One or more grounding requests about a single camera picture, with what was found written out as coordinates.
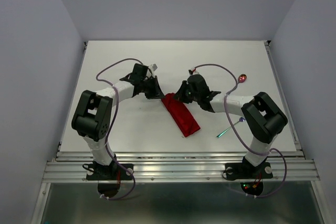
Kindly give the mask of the red cloth napkin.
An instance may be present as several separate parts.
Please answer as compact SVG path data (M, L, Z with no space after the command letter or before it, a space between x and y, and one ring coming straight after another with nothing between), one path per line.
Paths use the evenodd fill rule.
M183 136L189 137L199 131L201 127L185 104L174 99L174 95L175 93L167 93L161 101Z

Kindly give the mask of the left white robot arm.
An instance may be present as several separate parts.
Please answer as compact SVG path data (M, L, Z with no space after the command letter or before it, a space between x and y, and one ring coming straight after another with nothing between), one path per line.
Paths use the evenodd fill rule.
M86 141L94 163L99 165L99 173L106 179L113 178L117 172L116 156L109 147L108 135L116 120L119 103L140 93L148 100L164 98L156 69L156 64L136 63L132 72L115 84L96 77L109 87L97 92L85 90L80 96L71 127Z

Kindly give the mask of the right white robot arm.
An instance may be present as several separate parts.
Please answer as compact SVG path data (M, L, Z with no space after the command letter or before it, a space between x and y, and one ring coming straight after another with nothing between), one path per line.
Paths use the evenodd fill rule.
M248 177L260 172L260 166L266 160L273 141L288 124L285 114L267 93L237 96L231 95L229 91L212 91L199 73L190 75L182 82L174 99L183 103L196 102L207 112L225 113L231 126L234 126L229 118L231 114L245 119L253 139L249 146L241 137L238 139L247 149L241 170Z

